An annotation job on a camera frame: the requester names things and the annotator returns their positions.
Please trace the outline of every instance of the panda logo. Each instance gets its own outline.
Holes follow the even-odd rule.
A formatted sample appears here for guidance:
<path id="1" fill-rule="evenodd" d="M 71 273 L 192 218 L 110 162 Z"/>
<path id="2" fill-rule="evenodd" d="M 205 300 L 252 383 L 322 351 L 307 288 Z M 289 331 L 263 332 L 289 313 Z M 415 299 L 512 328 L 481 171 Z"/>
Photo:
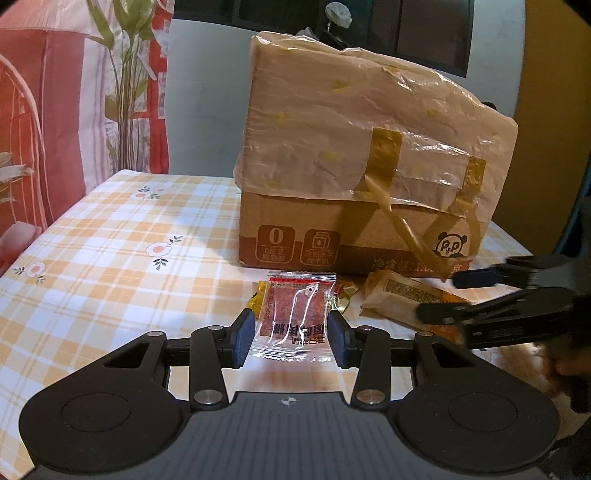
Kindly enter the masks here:
<path id="1" fill-rule="evenodd" d="M 440 257 L 465 258 L 462 255 L 462 248 L 468 241 L 466 235 L 456 235 L 455 233 L 441 232 L 437 237 L 439 243 L 434 252 Z"/>

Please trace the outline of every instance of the yellow wall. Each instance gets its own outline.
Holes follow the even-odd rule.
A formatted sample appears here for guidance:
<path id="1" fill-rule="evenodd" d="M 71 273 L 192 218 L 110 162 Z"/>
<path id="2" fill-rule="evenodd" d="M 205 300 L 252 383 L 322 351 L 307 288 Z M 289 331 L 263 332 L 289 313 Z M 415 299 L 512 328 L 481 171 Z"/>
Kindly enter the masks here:
<path id="1" fill-rule="evenodd" d="M 493 220 L 535 254 L 554 248 L 591 151 L 591 27 L 561 0 L 526 0 L 519 136 Z"/>

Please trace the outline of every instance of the yellow snack wrapper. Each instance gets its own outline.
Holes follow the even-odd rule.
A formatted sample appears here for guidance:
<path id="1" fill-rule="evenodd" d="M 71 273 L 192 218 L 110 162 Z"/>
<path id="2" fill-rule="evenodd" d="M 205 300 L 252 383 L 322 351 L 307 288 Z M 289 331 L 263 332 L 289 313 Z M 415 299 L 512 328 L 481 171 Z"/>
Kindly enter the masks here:
<path id="1" fill-rule="evenodd" d="M 246 302 L 244 308 L 251 309 L 254 314 L 255 318 L 258 320 L 259 315 L 261 314 L 261 307 L 262 301 L 265 297 L 265 289 L 267 287 L 267 282 L 264 280 L 260 280 L 256 284 L 256 292 L 254 292 L 253 296 Z"/>
<path id="2" fill-rule="evenodd" d="M 465 299 L 388 270 L 370 273 L 363 291 L 365 300 L 361 308 L 374 310 L 412 329 L 458 341 L 459 332 L 453 325 L 425 325 L 417 320 L 415 310 L 419 303 L 459 303 Z"/>
<path id="3" fill-rule="evenodd" d="M 355 282 L 352 280 L 343 280 L 342 278 L 336 279 L 336 287 L 335 287 L 335 300 L 333 302 L 333 309 L 338 310 L 341 313 L 344 313 L 347 307 L 349 306 L 349 302 L 351 301 L 351 297 L 357 293 L 359 288 L 355 285 Z"/>

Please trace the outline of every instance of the white wall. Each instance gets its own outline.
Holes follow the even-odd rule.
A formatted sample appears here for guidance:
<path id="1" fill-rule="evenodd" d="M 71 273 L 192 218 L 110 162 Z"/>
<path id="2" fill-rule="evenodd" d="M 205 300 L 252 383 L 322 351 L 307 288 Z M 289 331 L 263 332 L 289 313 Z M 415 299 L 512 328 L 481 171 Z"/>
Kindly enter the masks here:
<path id="1" fill-rule="evenodd" d="M 172 21 L 165 97 L 171 174 L 232 176 L 242 147 L 254 34 Z"/>
<path id="2" fill-rule="evenodd" d="M 466 78 L 444 73 L 512 116 L 525 30 L 524 0 L 475 0 Z M 242 145 L 254 32 L 173 20 L 165 98 L 170 173 L 231 177 Z"/>

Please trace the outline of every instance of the snack packet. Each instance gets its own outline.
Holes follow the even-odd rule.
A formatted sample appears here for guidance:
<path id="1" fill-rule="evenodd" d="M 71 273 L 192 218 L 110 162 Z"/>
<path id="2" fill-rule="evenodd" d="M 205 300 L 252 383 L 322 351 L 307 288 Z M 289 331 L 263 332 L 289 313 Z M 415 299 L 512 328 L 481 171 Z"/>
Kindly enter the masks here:
<path id="1" fill-rule="evenodd" d="M 335 287 L 335 298 L 333 302 L 332 308 L 334 310 L 338 310 L 339 312 L 344 313 L 349 303 L 351 301 L 351 297 L 357 293 L 359 289 L 355 282 L 351 280 L 343 280 L 341 278 L 336 279 L 336 287 Z"/>
<path id="2" fill-rule="evenodd" d="M 259 280 L 256 284 L 256 292 L 248 299 L 244 308 L 251 309 L 255 314 L 255 318 L 258 320 L 261 315 L 262 301 L 265 297 L 265 289 L 267 288 L 267 282 Z"/>
<path id="3" fill-rule="evenodd" d="M 414 330 L 433 332 L 451 342 L 459 340 L 459 332 L 453 325 L 420 323 L 415 317 L 415 309 L 419 303 L 465 302 L 465 299 L 389 270 L 370 273 L 363 290 L 365 300 L 361 308 L 372 309 Z"/>
<path id="4" fill-rule="evenodd" d="M 251 355 L 283 361 L 328 361 L 326 316 L 336 274 L 270 272 Z"/>

